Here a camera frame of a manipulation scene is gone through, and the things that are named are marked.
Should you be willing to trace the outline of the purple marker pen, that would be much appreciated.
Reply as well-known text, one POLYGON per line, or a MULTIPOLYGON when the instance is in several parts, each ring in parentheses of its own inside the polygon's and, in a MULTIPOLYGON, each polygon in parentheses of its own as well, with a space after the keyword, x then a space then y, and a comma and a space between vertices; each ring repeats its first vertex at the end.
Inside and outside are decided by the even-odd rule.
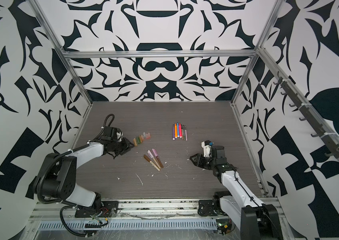
POLYGON ((177 138, 177 131, 176 131, 176 126, 172 126, 172 139, 173 141, 177 138))

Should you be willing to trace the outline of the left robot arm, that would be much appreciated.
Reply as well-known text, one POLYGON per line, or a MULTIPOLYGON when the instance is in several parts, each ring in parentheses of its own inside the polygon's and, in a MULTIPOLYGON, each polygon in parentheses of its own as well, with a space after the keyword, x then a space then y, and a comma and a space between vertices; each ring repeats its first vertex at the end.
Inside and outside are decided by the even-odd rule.
POLYGON ((114 118, 113 114, 106 116, 99 134, 84 146, 45 157, 33 182, 33 192, 40 203, 63 203, 91 214, 101 212, 103 204, 100 194, 77 184, 76 172, 91 160, 105 155, 115 159, 134 147, 119 128, 112 127, 114 118))

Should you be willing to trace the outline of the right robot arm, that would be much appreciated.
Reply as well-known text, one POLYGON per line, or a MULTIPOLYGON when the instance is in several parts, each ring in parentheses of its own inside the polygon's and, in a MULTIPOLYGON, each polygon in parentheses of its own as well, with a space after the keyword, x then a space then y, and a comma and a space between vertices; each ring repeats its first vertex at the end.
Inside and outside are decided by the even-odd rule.
POLYGON ((216 192, 211 207, 200 205, 200 216, 226 215, 242 240, 283 239, 276 207, 260 200, 244 183, 238 169, 228 163, 223 146, 202 142, 203 153, 190 157, 199 168, 211 170, 226 191, 216 192))

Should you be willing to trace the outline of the pink highlighter pen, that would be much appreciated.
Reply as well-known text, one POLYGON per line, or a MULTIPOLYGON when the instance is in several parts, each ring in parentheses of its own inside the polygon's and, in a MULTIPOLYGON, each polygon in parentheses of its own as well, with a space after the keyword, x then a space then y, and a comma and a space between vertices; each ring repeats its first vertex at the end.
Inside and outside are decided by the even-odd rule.
POLYGON ((178 134, 179 134, 179 138, 183 138, 183 131, 182 131, 182 125, 180 123, 178 123, 178 134))

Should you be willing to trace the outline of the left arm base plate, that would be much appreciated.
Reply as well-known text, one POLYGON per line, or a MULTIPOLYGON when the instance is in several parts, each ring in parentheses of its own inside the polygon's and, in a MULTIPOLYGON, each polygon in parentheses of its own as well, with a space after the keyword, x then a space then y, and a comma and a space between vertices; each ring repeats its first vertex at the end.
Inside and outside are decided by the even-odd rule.
POLYGON ((112 217, 118 212, 118 201, 101 201, 99 207, 79 207, 75 212, 76 218, 89 218, 96 215, 97 217, 112 217))

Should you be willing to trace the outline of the pink cap brown pen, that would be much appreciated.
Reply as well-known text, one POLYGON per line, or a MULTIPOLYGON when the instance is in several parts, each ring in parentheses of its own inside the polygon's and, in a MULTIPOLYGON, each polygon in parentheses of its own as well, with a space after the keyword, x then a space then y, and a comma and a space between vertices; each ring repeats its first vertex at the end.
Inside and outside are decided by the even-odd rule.
POLYGON ((159 163, 159 166, 160 166, 161 168, 163 168, 163 164, 162 164, 162 162, 161 162, 161 160, 160 160, 160 158, 159 158, 159 156, 158 156, 157 151, 156 151, 155 149, 152 149, 152 152, 153 152, 154 157, 156 158, 157 162, 159 163))

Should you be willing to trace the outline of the blue highlighter pen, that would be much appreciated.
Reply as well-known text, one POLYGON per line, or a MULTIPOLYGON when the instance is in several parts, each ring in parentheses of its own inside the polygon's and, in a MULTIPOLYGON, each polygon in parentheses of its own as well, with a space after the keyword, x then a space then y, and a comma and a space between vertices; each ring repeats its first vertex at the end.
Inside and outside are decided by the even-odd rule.
POLYGON ((176 138, 180 137, 179 123, 176 123, 176 138))

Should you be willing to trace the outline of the light pink cap pen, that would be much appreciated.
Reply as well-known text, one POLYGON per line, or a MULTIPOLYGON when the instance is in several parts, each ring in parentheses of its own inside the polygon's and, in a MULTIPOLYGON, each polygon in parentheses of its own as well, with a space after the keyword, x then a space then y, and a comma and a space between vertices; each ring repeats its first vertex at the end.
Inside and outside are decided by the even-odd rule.
POLYGON ((161 166, 160 166, 160 164, 158 163, 158 161, 157 161, 157 159, 155 158, 155 156, 153 155, 153 153, 152 153, 150 150, 148 150, 147 153, 148 153, 149 157, 151 158, 151 160, 153 161, 153 163, 154 163, 154 164, 157 166, 157 168, 160 170, 160 169, 161 169, 161 166))

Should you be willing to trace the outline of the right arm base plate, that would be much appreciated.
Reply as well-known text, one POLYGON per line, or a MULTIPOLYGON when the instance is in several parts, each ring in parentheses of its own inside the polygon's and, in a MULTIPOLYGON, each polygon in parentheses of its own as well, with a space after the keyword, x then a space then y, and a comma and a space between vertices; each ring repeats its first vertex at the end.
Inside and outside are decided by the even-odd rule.
POLYGON ((202 217, 226 216, 216 200, 199 200, 198 214, 202 217))

